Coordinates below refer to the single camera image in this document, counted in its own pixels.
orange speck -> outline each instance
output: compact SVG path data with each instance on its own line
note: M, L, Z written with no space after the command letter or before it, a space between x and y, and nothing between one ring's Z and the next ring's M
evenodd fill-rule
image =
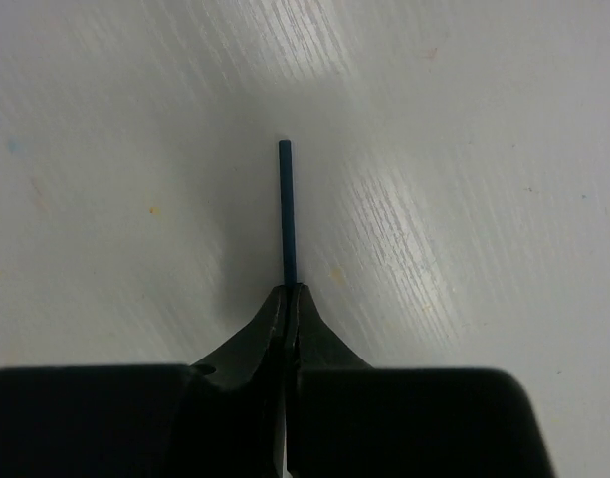
M426 60L435 60L435 57L437 57L437 47L426 50L422 55Z
M333 279L333 281L335 281L335 284L337 284L338 286L346 285L346 279L344 278L344 271L342 270L341 267L337 266L337 267L334 267L333 269L331 269L331 271L329 272L329 276L331 277L331 279Z

blue wire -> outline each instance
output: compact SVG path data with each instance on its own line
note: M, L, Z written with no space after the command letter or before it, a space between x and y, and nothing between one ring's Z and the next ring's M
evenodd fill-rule
M290 290L298 281L296 267L296 222L294 220L294 173L292 168L292 142L278 143L281 179L281 214L283 226L283 273L285 286Z

small stain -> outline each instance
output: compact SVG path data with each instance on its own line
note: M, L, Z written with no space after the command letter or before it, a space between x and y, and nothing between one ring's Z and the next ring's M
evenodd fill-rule
M426 60L435 60L435 57L437 57L437 47L433 47L429 50L426 50L425 53L422 55L422 58Z
M333 279L333 281L335 281L335 284L337 284L338 286L346 285L346 279L344 278L344 271L342 270L341 267L336 266L333 269L331 269L331 271L329 272L329 276L331 279Z
M8 140L8 142L6 143L6 147L8 148L8 152L10 152L11 154L15 154L21 150L20 142L13 137Z
M33 202L35 203L35 205L37 206L37 208L40 211L47 212L48 204L46 204L46 201L44 200L44 189L40 185L39 179L35 176L32 176L30 178L30 184L31 184L31 186L33 186L33 189L35 190L35 198L34 198Z

blue speck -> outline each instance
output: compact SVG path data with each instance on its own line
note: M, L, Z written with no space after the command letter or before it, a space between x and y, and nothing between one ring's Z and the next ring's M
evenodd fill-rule
M21 149L21 144L19 143L19 141L12 137L8 140L7 146L8 146L8 152L10 152L11 154L15 154L16 152L19 152L19 150Z

textured white surface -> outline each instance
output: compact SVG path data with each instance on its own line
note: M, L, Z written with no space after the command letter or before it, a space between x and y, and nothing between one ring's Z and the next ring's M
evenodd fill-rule
M0 1L0 366L192 360L301 278L610 477L610 1Z

